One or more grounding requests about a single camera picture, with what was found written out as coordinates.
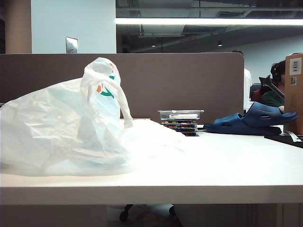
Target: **white desk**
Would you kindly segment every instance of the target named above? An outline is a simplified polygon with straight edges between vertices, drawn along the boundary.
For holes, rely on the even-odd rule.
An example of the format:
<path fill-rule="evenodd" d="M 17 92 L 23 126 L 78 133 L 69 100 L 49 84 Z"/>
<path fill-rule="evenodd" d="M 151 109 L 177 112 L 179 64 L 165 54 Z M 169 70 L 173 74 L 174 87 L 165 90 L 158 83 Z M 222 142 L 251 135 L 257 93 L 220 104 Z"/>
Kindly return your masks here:
<path fill-rule="evenodd" d="M 303 202 L 303 149 L 202 132 L 196 149 L 113 176 L 1 174 L 2 205 Z"/>

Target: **barcode label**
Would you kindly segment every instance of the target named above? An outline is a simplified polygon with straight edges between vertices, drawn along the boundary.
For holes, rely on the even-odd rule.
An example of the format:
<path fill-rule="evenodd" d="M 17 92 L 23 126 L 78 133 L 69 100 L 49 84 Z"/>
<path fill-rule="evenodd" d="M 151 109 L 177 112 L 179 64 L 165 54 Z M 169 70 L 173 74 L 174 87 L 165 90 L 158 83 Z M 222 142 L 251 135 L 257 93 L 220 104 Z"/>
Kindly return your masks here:
<path fill-rule="evenodd" d="M 292 85 L 297 85 L 297 77 L 292 77 Z"/>
<path fill-rule="evenodd" d="M 300 75 L 302 58 L 292 58 L 289 63 L 289 75 Z"/>

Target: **black hair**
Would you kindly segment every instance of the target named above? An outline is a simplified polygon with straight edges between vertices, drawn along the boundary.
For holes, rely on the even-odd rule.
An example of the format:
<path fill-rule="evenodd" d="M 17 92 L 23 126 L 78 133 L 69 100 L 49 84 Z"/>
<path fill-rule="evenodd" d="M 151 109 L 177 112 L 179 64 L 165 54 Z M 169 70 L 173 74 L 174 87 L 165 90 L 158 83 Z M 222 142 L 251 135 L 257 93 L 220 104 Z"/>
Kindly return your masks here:
<path fill-rule="evenodd" d="M 242 54 L 242 55 L 244 56 L 244 54 L 243 54 L 243 52 L 242 52 L 242 51 L 233 50 L 232 52 L 233 52 L 233 53 L 240 53 L 240 54 Z"/>
<path fill-rule="evenodd" d="M 271 75 L 273 75 L 273 79 L 277 82 L 281 81 L 281 75 L 285 74 L 285 60 L 280 61 L 279 63 L 275 63 L 271 66 L 270 70 Z"/>

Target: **chair wheel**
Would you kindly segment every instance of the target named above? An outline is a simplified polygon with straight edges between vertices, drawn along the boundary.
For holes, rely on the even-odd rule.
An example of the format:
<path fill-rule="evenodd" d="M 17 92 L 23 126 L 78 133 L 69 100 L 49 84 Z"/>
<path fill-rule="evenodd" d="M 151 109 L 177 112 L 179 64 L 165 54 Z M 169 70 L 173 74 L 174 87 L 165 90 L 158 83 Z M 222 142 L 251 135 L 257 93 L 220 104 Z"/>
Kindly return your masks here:
<path fill-rule="evenodd" d="M 128 219 L 128 212 L 122 211 L 119 216 L 120 221 L 125 222 Z"/>
<path fill-rule="evenodd" d="M 170 214 L 171 216 L 175 216 L 175 215 L 176 215 L 174 206 L 172 206 L 172 207 L 169 209 L 169 214 Z"/>

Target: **cardboard box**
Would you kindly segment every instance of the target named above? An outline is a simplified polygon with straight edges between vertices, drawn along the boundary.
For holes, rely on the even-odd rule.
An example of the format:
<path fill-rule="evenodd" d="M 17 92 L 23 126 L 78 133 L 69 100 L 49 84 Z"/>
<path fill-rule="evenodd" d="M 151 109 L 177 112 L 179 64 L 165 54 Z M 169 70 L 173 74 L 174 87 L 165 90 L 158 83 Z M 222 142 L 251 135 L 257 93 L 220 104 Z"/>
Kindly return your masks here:
<path fill-rule="evenodd" d="M 303 53 L 289 55 L 285 61 L 285 112 L 296 111 L 299 117 L 284 124 L 284 132 L 303 134 Z"/>

